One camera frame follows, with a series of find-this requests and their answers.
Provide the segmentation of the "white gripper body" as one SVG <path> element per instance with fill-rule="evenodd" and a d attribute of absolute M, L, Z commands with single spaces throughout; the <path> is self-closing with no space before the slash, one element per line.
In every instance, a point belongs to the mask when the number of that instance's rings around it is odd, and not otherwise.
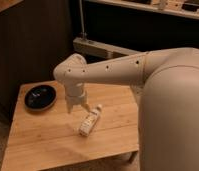
<path fill-rule="evenodd" d="M 85 104 L 87 101 L 87 93 L 84 84 L 67 84 L 65 86 L 65 98 L 69 105 Z"/>

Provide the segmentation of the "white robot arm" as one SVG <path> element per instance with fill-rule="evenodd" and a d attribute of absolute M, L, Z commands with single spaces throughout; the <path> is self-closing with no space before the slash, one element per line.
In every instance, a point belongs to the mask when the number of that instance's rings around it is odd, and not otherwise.
<path fill-rule="evenodd" d="M 141 87 L 140 171 L 199 171 L 199 49 L 155 50 L 92 64 L 73 54 L 53 75 L 70 104 L 81 102 L 86 83 Z"/>

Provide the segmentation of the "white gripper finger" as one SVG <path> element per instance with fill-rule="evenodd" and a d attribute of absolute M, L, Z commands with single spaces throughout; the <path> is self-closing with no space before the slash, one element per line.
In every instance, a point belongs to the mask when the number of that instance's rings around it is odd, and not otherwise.
<path fill-rule="evenodd" d="M 82 103 L 81 105 L 87 112 L 90 112 L 90 106 L 87 103 Z"/>
<path fill-rule="evenodd" d="M 73 106 L 71 104 L 67 104 L 67 112 L 68 114 L 71 113 Z"/>

